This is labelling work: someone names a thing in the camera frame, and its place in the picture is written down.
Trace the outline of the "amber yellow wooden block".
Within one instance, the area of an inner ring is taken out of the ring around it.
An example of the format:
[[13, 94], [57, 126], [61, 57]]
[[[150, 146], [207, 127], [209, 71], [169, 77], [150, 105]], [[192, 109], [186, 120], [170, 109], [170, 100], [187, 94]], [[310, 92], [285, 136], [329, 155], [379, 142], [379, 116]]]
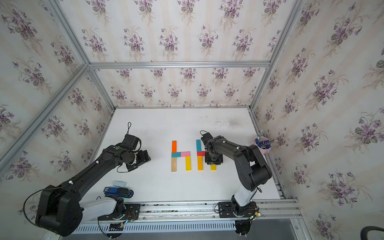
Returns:
[[203, 157], [202, 156], [198, 156], [198, 171], [203, 171], [204, 170], [204, 167], [203, 167]]

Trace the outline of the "long teal wooden block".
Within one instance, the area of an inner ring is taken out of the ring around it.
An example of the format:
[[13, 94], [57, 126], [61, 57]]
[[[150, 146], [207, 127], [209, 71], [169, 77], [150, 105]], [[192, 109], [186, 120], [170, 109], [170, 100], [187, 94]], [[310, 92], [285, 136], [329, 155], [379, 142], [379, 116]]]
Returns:
[[202, 151], [201, 140], [196, 140], [196, 147], [197, 147], [197, 152], [201, 152]]

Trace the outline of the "pink wooden block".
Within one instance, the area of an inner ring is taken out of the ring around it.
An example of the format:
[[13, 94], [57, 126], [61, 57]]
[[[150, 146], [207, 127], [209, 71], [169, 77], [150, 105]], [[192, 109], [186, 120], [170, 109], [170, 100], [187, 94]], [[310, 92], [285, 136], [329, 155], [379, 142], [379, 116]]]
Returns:
[[181, 157], [190, 157], [191, 153], [190, 152], [181, 152]]

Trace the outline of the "natural wood block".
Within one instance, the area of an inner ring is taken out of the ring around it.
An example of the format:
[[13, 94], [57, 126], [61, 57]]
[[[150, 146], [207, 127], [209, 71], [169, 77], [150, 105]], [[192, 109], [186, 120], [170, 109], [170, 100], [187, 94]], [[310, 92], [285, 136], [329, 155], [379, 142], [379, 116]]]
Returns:
[[171, 172], [177, 171], [177, 158], [172, 158], [171, 161]]

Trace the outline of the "small teal wooden block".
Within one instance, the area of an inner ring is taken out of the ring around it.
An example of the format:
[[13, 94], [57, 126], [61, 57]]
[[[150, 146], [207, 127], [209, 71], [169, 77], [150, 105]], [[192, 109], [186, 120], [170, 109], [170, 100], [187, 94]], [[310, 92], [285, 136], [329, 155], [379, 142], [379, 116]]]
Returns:
[[172, 153], [172, 158], [180, 158], [182, 156], [181, 152]]

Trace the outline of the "orange wooden block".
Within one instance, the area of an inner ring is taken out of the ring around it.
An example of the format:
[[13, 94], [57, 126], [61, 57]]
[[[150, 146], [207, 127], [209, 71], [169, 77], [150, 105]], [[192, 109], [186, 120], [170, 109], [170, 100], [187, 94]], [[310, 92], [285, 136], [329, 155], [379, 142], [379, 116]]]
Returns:
[[177, 152], [177, 141], [172, 141], [172, 153]]

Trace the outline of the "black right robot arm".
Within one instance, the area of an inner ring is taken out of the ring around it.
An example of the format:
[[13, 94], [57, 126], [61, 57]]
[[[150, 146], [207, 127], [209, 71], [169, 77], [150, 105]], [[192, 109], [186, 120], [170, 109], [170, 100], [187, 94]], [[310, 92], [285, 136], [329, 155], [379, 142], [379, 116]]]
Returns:
[[205, 146], [205, 162], [220, 165], [224, 156], [234, 161], [238, 178], [242, 184], [232, 196], [231, 207], [237, 216], [255, 208], [252, 198], [261, 192], [260, 186], [272, 178], [272, 172], [259, 148], [255, 145], [242, 146], [228, 141], [223, 136], [213, 137], [205, 133], [201, 138]]

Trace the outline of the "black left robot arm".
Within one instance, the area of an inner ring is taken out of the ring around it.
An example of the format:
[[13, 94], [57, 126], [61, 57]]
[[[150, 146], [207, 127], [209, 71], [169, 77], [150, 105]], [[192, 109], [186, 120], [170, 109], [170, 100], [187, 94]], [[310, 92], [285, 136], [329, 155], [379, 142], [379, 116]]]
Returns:
[[133, 171], [151, 160], [146, 150], [137, 153], [111, 145], [80, 173], [57, 187], [42, 190], [35, 224], [62, 237], [72, 234], [77, 227], [101, 216], [120, 220], [126, 212], [122, 197], [105, 196], [98, 200], [82, 202], [83, 196], [104, 175], [122, 164]]

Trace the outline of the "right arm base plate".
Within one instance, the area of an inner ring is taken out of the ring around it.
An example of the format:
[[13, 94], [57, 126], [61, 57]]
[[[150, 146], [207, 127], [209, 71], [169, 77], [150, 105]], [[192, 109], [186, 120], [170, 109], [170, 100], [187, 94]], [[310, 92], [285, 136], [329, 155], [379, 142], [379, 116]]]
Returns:
[[255, 202], [240, 207], [236, 202], [219, 202], [218, 213], [221, 219], [224, 218], [250, 218], [258, 215], [259, 207]]

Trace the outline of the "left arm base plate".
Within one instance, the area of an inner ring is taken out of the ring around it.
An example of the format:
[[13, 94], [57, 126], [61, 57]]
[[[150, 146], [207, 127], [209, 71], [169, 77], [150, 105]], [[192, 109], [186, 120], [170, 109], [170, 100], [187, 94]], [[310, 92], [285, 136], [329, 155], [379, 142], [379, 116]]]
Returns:
[[117, 204], [113, 212], [109, 215], [98, 217], [99, 221], [134, 221], [138, 220], [140, 214], [140, 204]]

